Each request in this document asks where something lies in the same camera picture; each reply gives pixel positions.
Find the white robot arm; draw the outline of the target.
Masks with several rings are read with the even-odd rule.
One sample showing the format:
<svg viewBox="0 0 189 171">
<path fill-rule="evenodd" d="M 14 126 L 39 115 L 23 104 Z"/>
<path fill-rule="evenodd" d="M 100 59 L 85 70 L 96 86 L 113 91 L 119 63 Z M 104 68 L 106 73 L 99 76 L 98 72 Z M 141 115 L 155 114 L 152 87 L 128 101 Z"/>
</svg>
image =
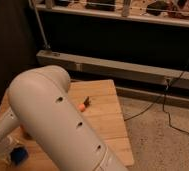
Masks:
<svg viewBox="0 0 189 171">
<path fill-rule="evenodd" d="M 0 151 L 23 126 L 60 171 L 128 171 L 69 100 L 70 76 L 60 66 L 31 69 L 8 87 L 0 118 Z"/>
</svg>

